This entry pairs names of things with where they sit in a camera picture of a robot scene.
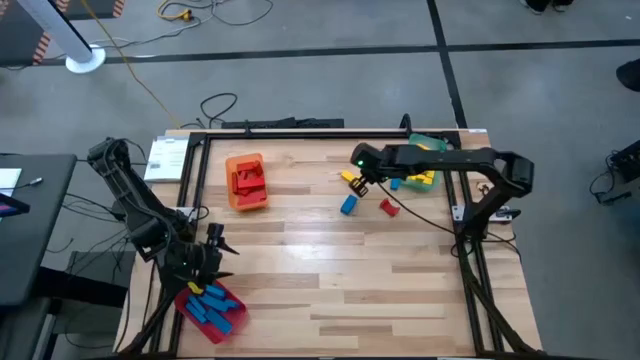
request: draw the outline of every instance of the gray floor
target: gray floor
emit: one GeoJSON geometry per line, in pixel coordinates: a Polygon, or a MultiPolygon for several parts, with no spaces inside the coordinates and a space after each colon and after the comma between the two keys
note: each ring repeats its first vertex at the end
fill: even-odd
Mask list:
{"type": "MultiPolygon", "coordinates": [[[[212,20],[178,38],[130,47],[126,53],[435,44],[424,0],[274,4],[272,13],[252,26],[230,28],[212,20]]],[[[128,0],[123,16],[105,23],[114,36],[136,40],[180,26],[157,19],[155,5],[128,0]]],[[[259,14],[264,5],[234,0],[220,14],[239,21],[259,14]]],[[[517,0],[438,0],[437,5],[449,44],[631,39],[640,34],[640,3],[635,0],[577,0],[566,14],[547,11],[543,16],[532,15],[517,0]]],[[[104,38],[91,21],[74,24],[90,40],[104,38]]],[[[47,56],[59,53],[52,44],[47,56]]],[[[591,179],[604,170],[604,157],[638,140],[639,95],[615,78],[620,64],[638,57],[640,47],[451,54],[469,127],[488,128],[496,148],[536,163],[534,193],[514,202],[523,210],[515,230],[543,345],[554,354],[640,358],[637,207],[632,202],[601,207],[588,193],[591,179]]],[[[456,126],[436,53],[134,67],[183,122],[201,116],[198,104],[205,97],[233,91],[240,99],[227,115],[231,120],[344,117],[348,127],[396,127],[408,112],[416,126],[456,126]]],[[[223,104],[210,106],[214,111],[223,104]]],[[[0,70],[0,152],[83,157],[106,136],[128,137],[148,148],[154,136],[170,127],[124,65],[105,65],[85,76],[62,67],[0,70]]],[[[112,201],[103,181],[82,163],[71,191],[112,201]]],[[[45,264],[64,268],[71,250],[87,250],[119,229],[111,225],[63,213],[50,247],[62,247],[71,236],[76,241],[69,252],[48,254],[45,264]]],[[[84,336],[82,343],[101,344],[104,337],[84,336]]],[[[87,354],[62,339],[58,345],[56,358],[87,354]]]]}

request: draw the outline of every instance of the white stand base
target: white stand base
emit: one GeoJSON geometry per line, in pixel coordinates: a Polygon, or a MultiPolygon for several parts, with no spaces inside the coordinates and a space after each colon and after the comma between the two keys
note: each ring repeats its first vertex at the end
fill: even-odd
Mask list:
{"type": "Polygon", "coordinates": [[[86,74],[88,72],[92,72],[93,70],[100,67],[100,65],[104,64],[104,60],[107,58],[107,53],[103,48],[98,45],[91,44],[91,60],[83,63],[79,63],[72,58],[67,56],[67,60],[65,65],[67,69],[75,74],[86,74]]]}

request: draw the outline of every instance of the blue block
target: blue block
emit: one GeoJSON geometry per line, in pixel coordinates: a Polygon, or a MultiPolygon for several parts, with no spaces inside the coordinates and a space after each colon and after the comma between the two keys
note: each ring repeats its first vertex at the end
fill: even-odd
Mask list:
{"type": "Polygon", "coordinates": [[[222,312],[229,310],[229,305],[227,305],[224,300],[218,300],[209,295],[201,296],[200,301],[203,304],[210,306],[216,310],[220,310],[222,312]]]}
{"type": "Polygon", "coordinates": [[[344,204],[342,204],[340,212],[345,215],[351,214],[351,211],[353,211],[353,208],[356,206],[356,202],[358,202],[358,198],[353,195],[349,195],[347,200],[344,201],[344,204]]]}
{"type": "Polygon", "coordinates": [[[237,302],[235,302],[235,301],[233,301],[233,300],[231,300],[231,299],[227,299],[227,300],[225,300],[225,301],[224,301],[224,303],[225,303],[225,304],[227,304],[227,306],[228,306],[229,308],[231,308],[231,309],[235,309],[235,308],[237,308],[237,307],[238,307],[238,303],[237,303],[237,302]]]}
{"type": "Polygon", "coordinates": [[[222,315],[218,314],[215,310],[210,309],[207,311],[205,315],[209,321],[213,323],[215,327],[217,327],[223,334],[229,335],[231,333],[231,323],[227,321],[227,319],[223,318],[222,315]]]}
{"type": "Polygon", "coordinates": [[[400,179],[391,179],[391,186],[390,186],[391,190],[398,190],[401,182],[402,180],[400,179]]]}
{"type": "Polygon", "coordinates": [[[200,314],[204,315],[204,313],[206,312],[195,296],[189,295],[189,303],[191,304],[191,306],[193,306],[194,309],[198,310],[200,314]]]}
{"type": "Polygon", "coordinates": [[[198,320],[200,324],[204,324],[207,322],[207,318],[204,317],[204,314],[201,314],[198,310],[196,310],[192,303],[187,303],[185,308],[189,310],[191,315],[193,315],[193,317],[196,318],[196,320],[198,320]]]}
{"type": "Polygon", "coordinates": [[[204,291],[214,298],[224,299],[224,290],[215,285],[207,285],[204,291]]]}

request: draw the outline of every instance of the red block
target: red block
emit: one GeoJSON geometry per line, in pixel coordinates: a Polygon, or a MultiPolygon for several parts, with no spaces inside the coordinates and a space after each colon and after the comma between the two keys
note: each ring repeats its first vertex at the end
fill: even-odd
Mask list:
{"type": "Polygon", "coordinates": [[[380,203],[380,208],[391,217],[398,215],[398,212],[400,212],[400,208],[391,205],[389,199],[382,200],[382,202],[380,203]]]}
{"type": "Polygon", "coordinates": [[[249,205],[263,201],[267,198],[267,192],[264,188],[262,190],[252,191],[246,196],[240,196],[238,198],[238,205],[249,205]]]}
{"type": "Polygon", "coordinates": [[[236,171],[240,172],[240,171],[255,171],[254,169],[256,167],[260,166],[260,161],[251,161],[251,162],[247,162],[247,163],[242,163],[242,164],[238,164],[236,166],[236,171]]]}
{"type": "Polygon", "coordinates": [[[231,174],[231,191],[233,191],[234,194],[238,193],[238,174],[237,173],[231,174]]]}
{"type": "Polygon", "coordinates": [[[238,179],[238,189],[261,188],[264,187],[264,177],[249,177],[246,172],[242,173],[242,178],[238,179]]]}

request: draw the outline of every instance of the black desk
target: black desk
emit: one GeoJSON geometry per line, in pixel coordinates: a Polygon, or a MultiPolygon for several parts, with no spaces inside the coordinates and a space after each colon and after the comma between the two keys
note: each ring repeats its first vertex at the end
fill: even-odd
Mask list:
{"type": "Polygon", "coordinates": [[[37,332],[35,340],[25,339],[23,335],[14,338],[19,344],[5,349],[10,358],[30,358],[27,353],[35,347],[41,327],[37,324],[41,322],[39,318],[31,321],[35,324],[31,326],[33,329],[25,331],[27,321],[22,320],[34,318],[33,309],[39,314],[46,310],[44,318],[47,312],[55,313],[55,308],[60,306],[59,299],[114,307],[122,307],[124,303],[127,289],[122,286],[70,277],[64,271],[40,265],[75,164],[75,155],[0,156],[0,168],[22,169],[18,185],[43,178],[37,186],[13,192],[13,197],[31,206],[29,213],[0,221],[0,334],[37,332]]]}

